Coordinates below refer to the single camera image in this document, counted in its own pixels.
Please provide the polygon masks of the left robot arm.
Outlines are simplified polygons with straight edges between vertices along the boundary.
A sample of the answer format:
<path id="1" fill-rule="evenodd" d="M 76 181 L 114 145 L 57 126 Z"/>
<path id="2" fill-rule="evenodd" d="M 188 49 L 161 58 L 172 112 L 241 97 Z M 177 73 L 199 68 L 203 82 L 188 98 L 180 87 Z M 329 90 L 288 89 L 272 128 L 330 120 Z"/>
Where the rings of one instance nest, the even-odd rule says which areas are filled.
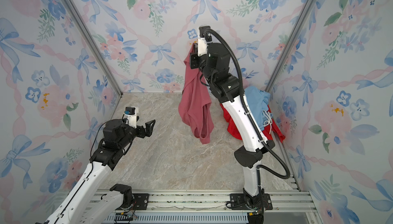
<path id="1" fill-rule="evenodd" d="M 120 159 L 130 150 L 135 138 L 150 137 L 156 121 L 144 126 L 131 126 L 127 119 L 113 119 L 103 124 L 103 138 L 91 155 L 89 164 L 60 206 L 46 219 L 47 224 L 100 224 L 113 211 L 136 209 L 137 199 L 132 187 L 115 184 L 89 211 L 86 207 L 98 187 L 115 169 Z"/>

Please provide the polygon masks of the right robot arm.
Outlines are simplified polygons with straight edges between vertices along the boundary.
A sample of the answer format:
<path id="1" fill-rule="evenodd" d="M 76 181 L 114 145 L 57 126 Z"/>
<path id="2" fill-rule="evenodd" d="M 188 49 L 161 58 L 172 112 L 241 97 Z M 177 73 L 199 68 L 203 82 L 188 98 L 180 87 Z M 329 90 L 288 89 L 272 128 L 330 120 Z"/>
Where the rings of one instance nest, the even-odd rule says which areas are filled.
<path id="1" fill-rule="evenodd" d="M 263 145 L 267 138 L 259 127 L 252 125 L 255 119 L 245 96 L 239 91 L 242 84 L 229 73 L 230 59 L 229 51 L 222 44 L 207 43 L 202 38 L 193 45 L 190 67 L 201 71 L 206 85 L 228 111 L 242 137 L 242 147 L 234 152 L 245 179 L 244 203 L 241 206 L 252 211 L 271 210 L 270 196 L 265 193 L 260 176 L 261 160 L 268 151 Z"/>

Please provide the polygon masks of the pink ribbed cloth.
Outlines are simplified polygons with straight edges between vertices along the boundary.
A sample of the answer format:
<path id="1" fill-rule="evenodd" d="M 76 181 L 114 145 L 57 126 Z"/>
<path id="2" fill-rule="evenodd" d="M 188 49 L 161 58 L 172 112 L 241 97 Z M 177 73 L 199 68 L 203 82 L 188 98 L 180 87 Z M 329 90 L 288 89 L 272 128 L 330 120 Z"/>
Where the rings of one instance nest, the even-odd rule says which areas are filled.
<path id="1" fill-rule="evenodd" d="M 194 137 L 198 138 L 202 144 L 208 144 L 210 134 L 214 129 L 210 113 L 212 101 L 207 87 L 199 80 L 202 73 L 199 69 L 190 67 L 190 57 L 193 52 L 194 46 L 191 46 L 184 60 L 185 84 L 178 111 L 183 123 L 190 127 Z"/>

